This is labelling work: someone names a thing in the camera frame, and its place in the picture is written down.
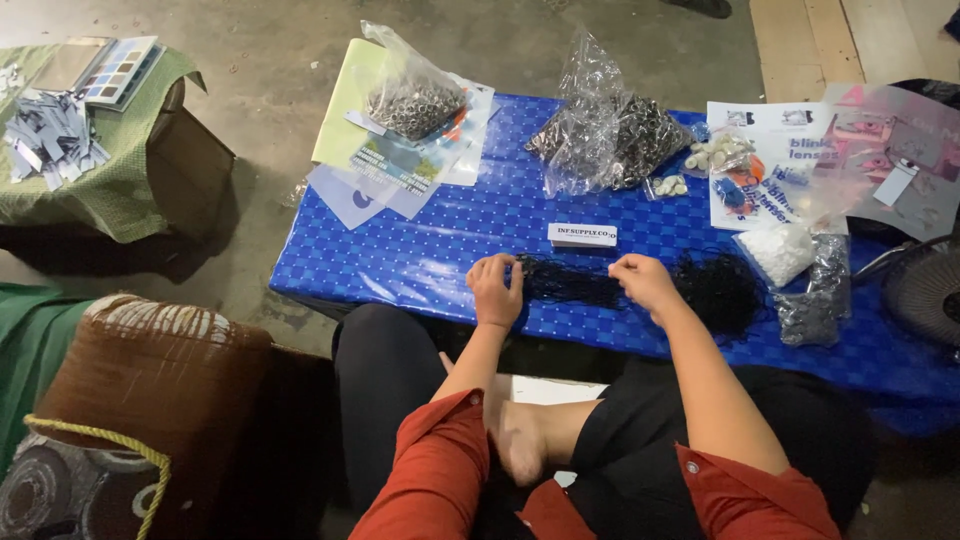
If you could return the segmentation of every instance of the wooden plank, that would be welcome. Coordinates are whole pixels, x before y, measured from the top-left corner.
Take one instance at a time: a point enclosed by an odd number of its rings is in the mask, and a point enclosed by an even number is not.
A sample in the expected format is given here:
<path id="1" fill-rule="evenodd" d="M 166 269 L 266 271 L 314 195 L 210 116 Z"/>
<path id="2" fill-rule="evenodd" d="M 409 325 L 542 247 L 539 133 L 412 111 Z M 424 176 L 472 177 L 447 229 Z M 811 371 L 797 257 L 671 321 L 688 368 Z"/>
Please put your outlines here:
<path id="1" fill-rule="evenodd" d="M 957 0 L 901 0 L 927 77 L 960 83 L 960 43 L 943 31 L 957 9 Z"/>
<path id="2" fill-rule="evenodd" d="M 820 101 L 824 97 L 824 72 L 820 64 L 762 63 L 767 103 Z"/>
<path id="3" fill-rule="evenodd" d="M 804 0 L 751 0 L 750 15 L 761 63 L 820 63 Z"/>
<path id="4" fill-rule="evenodd" d="M 927 77 L 924 57 L 900 0 L 843 0 L 843 7 L 867 83 L 887 85 Z"/>
<path id="5" fill-rule="evenodd" d="M 804 0 L 824 80 L 863 83 L 863 69 L 840 0 Z"/>

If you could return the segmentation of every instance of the patterned fabric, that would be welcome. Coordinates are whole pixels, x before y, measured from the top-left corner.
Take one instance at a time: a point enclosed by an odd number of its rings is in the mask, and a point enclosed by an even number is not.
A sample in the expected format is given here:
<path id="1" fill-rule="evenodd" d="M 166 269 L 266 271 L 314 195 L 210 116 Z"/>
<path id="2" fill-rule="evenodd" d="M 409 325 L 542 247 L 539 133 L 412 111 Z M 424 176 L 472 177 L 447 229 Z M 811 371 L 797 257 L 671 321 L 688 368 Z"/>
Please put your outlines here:
<path id="1" fill-rule="evenodd" d="M 28 81 L 58 50 L 57 45 L 0 49 L 0 67 L 16 62 Z M 12 168 L 0 152 L 0 224 L 50 225 L 80 221 L 127 243 L 166 229 L 147 185 L 147 139 L 170 86 L 180 77 L 198 75 L 185 55 L 167 49 L 124 113 L 90 108 L 100 144 L 111 155 L 106 165 L 87 171 L 76 182 L 47 189 L 34 175 L 10 183 Z M 0 101 L 0 124 L 15 113 L 13 95 Z"/>
<path id="2" fill-rule="evenodd" d="M 689 195 L 648 202 L 639 190 L 585 197 L 543 197 L 543 165 L 523 150 L 560 102 L 496 94 L 480 177 L 474 188 L 443 185 L 413 220 L 391 210 L 348 231 L 313 189 L 300 202 L 270 287 L 314 308 L 330 303 L 374 302 L 462 323 L 474 319 L 464 275 L 480 257 L 506 252 L 553 253 L 574 263 L 605 265 L 620 254 L 642 253 L 672 261 L 683 249 L 736 250 L 732 232 L 709 224 L 708 187 L 688 178 Z M 697 112 L 674 111 L 690 125 Z M 658 171 L 675 173 L 683 153 Z M 547 224 L 614 225 L 616 250 L 553 250 Z M 882 253 L 862 238 L 852 242 L 852 268 Z M 578 341 L 648 356 L 669 356 L 665 334 L 640 309 L 529 303 L 523 333 Z M 765 364 L 813 373 L 848 388 L 897 398 L 937 398 L 960 404 L 960 372 L 945 367 L 938 350 L 901 331 L 882 314 L 879 284 L 853 292 L 853 318 L 841 323 L 830 349 L 780 343 L 771 314 L 749 330 L 745 342 L 724 345 L 731 364 Z"/>

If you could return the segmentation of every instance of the paper tag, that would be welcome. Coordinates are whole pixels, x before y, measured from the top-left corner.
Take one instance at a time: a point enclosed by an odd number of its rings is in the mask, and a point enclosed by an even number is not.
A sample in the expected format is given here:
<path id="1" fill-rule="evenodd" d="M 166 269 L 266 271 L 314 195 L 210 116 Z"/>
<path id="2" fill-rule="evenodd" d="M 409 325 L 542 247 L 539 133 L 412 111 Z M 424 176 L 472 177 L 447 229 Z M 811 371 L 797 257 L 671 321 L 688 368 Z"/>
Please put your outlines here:
<path id="1" fill-rule="evenodd" d="M 616 245 L 616 227 L 551 223 L 547 239 L 556 247 L 611 248 Z"/>
<path id="2" fill-rule="evenodd" d="M 908 160 L 898 161 L 894 170 L 890 171 L 883 184 L 874 192 L 874 198 L 888 207 L 893 206 L 919 170 Z"/>
<path id="3" fill-rule="evenodd" d="M 361 128 L 369 132 L 373 132 L 377 135 L 383 136 L 383 134 L 387 133 L 387 128 L 384 128 L 380 124 L 377 124 L 376 122 L 370 120 L 367 116 L 365 116 L 364 114 L 361 114 L 357 110 L 348 110 L 347 112 L 344 113 L 344 118 L 360 126 Z"/>

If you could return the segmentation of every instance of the hand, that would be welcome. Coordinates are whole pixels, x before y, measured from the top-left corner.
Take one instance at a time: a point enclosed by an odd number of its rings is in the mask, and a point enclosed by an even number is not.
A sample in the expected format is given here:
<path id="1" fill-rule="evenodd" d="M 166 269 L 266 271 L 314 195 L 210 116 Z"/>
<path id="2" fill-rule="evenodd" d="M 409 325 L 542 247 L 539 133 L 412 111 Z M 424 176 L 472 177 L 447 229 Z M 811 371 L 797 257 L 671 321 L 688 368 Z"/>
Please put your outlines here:
<path id="1" fill-rule="evenodd" d="M 503 284 L 503 271 L 513 267 L 510 288 Z M 523 307 L 523 270 L 514 256 L 505 253 L 476 261 L 467 272 L 467 286 L 473 291 L 477 326 L 496 325 L 509 330 Z"/>
<path id="2" fill-rule="evenodd" d="M 670 273 L 655 258 L 631 253 L 611 264 L 608 272 L 611 278 L 620 281 L 627 298 L 650 311 L 657 326 L 663 326 L 665 312 L 686 305 Z"/>

